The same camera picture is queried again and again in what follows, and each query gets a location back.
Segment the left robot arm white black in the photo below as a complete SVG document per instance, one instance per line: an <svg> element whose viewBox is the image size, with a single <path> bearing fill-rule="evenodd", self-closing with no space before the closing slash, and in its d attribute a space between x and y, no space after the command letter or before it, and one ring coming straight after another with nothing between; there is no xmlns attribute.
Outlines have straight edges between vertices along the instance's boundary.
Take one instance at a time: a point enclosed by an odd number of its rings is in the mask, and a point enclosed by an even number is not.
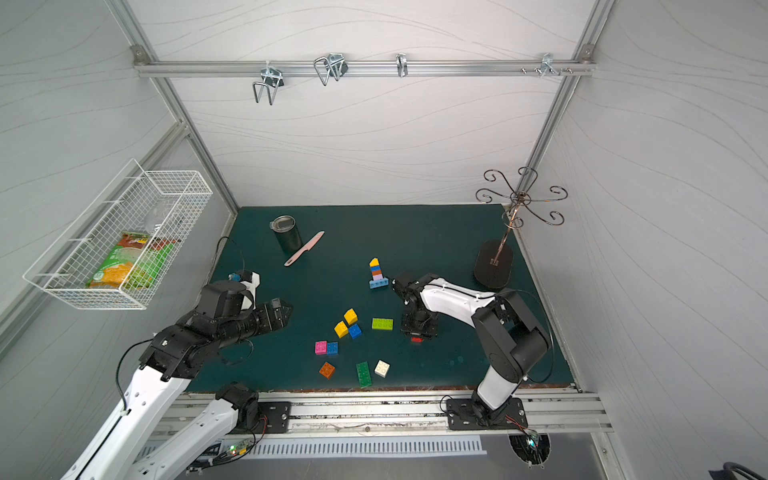
<svg viewBox="0 0 768 480"><path fill-rule="evenodd" d="M233 343L284 328L291 305L273 299L231 318L191 311L148 342L138 369L108 419L65 473L67 479L174 479L233 430L259 443L288 430L291 405L262 402L242 383L219 390L197 417L146 456L141 450L202 367Z"/></svg>

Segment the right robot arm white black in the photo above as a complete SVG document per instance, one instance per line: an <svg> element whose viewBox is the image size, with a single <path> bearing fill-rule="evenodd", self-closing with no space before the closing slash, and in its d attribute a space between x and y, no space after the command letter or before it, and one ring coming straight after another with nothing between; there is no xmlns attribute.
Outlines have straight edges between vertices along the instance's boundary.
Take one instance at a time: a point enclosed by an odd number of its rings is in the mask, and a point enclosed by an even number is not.
<svg viewBox="0 0 768 480"><path fill-rule="evenodd" d="M439 317L448 316L474 329L489 362L470 399L445 402L449 428L527 432L522 401L514 393L551 349L553 340L522 293L507 288L496 293L479 292L433 274L418 280L400 275L391 285L404 305L404 334L419 340L433 338Z"/></svg>

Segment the lime green long lego brick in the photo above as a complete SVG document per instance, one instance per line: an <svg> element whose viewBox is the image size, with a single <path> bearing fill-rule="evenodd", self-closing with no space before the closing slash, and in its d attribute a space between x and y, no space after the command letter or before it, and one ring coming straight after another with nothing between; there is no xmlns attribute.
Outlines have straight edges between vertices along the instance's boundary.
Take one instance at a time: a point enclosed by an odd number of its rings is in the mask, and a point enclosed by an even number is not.
<svg viewBox="0 0 768 480"><path fill-rule="evenodd" d="M394 329L394 320L389 318L373 318L371 328L377 331L392 331Z"/></svg>

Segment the orange lego brick front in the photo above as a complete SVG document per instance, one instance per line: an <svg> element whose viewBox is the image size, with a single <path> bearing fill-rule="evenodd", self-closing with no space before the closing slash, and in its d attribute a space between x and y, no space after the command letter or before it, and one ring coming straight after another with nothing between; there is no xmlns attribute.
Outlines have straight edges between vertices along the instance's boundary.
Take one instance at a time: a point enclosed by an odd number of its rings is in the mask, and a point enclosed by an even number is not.
<svg viewBox="0 0 768 480"><path fill-rule="evenodd" d="M321 376L323 376L324 378L326 378L326 379L331 379L332 376L334 375L335 371L336 371L336 368L335 368L334 365L332 365L332 364L330 364L328 362L325 362L321 366L321 368L319 370L319 374Z"/></svg>

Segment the cream lego brick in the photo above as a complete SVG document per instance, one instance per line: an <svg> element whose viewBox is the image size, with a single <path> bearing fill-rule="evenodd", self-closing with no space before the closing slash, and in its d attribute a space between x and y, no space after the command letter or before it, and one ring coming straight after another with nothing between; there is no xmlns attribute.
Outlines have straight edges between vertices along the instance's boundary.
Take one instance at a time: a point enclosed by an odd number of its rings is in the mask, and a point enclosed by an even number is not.
<svg viewBox="0 0 768 480"><path fill-rule="evenodd" d="M383 360L379 360L374 368L374 373L381 378L386 378L388 375L389 369L390 369L389 363Z"/></svg>

